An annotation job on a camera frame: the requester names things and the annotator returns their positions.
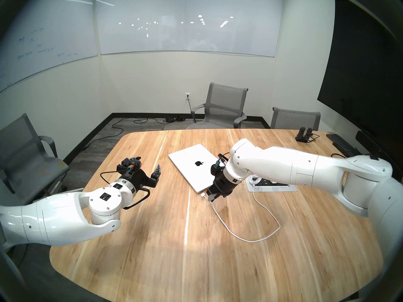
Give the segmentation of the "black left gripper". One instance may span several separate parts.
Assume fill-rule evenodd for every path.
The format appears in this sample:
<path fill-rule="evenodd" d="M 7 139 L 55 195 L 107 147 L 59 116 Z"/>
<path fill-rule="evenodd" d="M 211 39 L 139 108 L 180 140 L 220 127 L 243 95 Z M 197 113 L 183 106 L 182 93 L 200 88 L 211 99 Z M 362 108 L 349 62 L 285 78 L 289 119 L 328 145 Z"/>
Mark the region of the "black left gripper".
<path fill-rule="evenodd" d="M 141 187 L 155 188 L 161 175 L 161 167 L 158 164 L 154 172 L 148 177 L 141 167 L 141 157 L 125 158 L 122 165 L 117 165 L 116 170 L 122 175 L 122 179 L 129 181 L 138 191 Z"/>

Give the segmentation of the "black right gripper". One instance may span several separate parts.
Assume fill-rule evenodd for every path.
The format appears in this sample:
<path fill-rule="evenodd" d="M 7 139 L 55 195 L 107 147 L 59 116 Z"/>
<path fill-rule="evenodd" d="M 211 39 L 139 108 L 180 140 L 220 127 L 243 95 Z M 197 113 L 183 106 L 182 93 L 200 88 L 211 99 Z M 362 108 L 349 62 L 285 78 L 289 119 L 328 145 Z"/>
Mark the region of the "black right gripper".
<path fill-rule="evenodd" d="M 230 195 L 237 186 L 237 179 L 226 168 L 211 168 L 210 172 L 214 176 L 214 180 L 210 189 L 206 191 L 208 201 L 213 202 L 221 196 Z"/>

